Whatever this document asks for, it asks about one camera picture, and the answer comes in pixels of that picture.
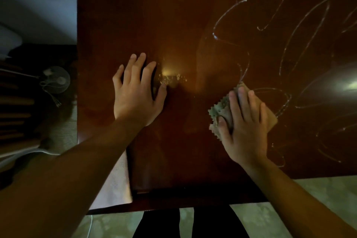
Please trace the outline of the person's right hand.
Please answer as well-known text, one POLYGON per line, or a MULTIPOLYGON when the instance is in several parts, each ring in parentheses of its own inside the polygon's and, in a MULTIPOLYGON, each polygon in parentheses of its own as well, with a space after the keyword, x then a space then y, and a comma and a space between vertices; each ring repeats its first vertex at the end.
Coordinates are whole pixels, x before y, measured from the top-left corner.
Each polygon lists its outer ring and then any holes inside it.
POLYGON ((244 120, 239 106, 238 91, 229 92, 234 128, 232 141, 222 141, 230 159, 246 172, 267 162, 267 124, 260 124, 260 104, 254 91, 248 91, 252 120, 244 120))

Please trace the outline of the person's left hand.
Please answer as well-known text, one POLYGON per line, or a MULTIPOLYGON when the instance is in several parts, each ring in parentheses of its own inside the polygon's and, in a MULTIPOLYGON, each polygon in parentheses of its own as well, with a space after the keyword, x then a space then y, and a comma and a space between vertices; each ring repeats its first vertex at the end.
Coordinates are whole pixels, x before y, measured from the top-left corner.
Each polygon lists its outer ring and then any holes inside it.
POLYGON ((131 66, 137 57, 139 56, 135 54, 130 56, 121 78, 123 85, 121 88, 114 88, 114 117, 117 120, 131 120, 143 128, 150 125, 163 108, 155 107, 152 96, 151 78, 156 69, 155 61, 144 64, 140 82, 131 82, 131 66))

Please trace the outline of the beige zigzag-edged cleaning cloth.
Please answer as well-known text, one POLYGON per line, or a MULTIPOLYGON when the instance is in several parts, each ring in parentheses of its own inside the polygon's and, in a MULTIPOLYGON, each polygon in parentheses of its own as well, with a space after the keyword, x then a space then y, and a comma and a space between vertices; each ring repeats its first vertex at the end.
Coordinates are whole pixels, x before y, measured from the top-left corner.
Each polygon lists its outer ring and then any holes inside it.
MULTIPOLYGON (((272 110, 268 107, 266 109, 267 112, 267 131, 270 132, 274 126, 278 123, 278 118, 274 114, 272 110)), ((221 134, 218 130, 218 117, 223 117, 227 123, 227 127, 232 133, 234 128, 233 117, 230 109, 230 101, 229 95, 227 94, 224 96, 217 104, 213 105, 209 110, 208 113, 212 119, 212 124, 210 124, 209 129, 210 131, 217 137, 219 141, 222 141, 221 134)))

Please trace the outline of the person's left forearm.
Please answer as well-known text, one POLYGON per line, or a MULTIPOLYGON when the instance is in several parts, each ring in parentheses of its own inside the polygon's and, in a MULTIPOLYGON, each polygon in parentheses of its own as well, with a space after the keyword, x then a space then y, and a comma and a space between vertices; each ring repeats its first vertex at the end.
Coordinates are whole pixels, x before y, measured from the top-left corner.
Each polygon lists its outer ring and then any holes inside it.
POLYGON ((148 122, 121 117, 0 191, 0 238, 70 238, 127 146, 148 122))

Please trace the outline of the person's right forearm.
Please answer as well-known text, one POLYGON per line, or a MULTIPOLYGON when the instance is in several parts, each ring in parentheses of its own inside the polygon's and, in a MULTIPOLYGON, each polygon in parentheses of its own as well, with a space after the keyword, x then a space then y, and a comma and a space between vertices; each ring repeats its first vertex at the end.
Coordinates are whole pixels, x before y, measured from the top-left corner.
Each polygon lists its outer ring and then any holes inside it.
POLYGON ((239 163, 294 238, 357 238, 357 230, 267 158, 239 163))

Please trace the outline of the small white electric fan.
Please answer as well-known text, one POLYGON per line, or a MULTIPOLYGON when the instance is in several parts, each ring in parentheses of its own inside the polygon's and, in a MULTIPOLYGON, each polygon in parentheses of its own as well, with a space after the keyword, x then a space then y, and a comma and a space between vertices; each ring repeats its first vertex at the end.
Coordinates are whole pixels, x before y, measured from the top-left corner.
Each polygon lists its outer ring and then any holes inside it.
POLYGON ((43 75, 39 84, 45 92, 57 95, 65 92, 70 86, 70 75, 60 66, 45 69, 43 75))

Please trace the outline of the person's black trouser legs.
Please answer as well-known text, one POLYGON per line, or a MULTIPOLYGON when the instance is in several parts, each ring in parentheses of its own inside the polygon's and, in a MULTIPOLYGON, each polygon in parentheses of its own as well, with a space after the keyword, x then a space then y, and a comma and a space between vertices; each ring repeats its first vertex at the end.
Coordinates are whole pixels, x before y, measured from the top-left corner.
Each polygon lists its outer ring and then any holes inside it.
MULTIPOLYGON (((145 211, 132 238, 181 238, 180 210, 145 211)), ((194 207, 192 238, 249 238, 229 205, 194 207)))

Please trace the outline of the white hanging cloth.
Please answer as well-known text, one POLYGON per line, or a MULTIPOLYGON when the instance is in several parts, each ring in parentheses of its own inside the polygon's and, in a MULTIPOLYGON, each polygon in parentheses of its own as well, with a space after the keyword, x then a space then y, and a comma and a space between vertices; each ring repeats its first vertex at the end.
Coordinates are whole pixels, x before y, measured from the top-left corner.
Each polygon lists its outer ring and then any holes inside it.
POLYGON ((127 153, 123 152, 108 175, 90 210, 132 203, 127 153))

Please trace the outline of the white bedding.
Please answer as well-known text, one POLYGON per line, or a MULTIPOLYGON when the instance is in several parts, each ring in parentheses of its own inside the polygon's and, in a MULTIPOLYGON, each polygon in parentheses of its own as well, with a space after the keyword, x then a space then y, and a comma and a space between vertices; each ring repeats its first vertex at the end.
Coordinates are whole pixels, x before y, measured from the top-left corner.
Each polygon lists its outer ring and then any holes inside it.
POLYGON ((77 0, 0 0, 0 52, 23 43, 77 45, 77 0))

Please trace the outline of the dark wooden slatted chair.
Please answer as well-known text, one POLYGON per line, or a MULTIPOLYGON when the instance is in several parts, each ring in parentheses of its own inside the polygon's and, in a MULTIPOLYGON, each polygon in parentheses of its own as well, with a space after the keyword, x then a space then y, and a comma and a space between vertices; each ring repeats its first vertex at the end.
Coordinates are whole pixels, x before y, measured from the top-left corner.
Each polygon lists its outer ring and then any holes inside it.
POLYGON ((0 61, 0 174, 40 146, 40 134, 35 132, 39 78, 0 61))

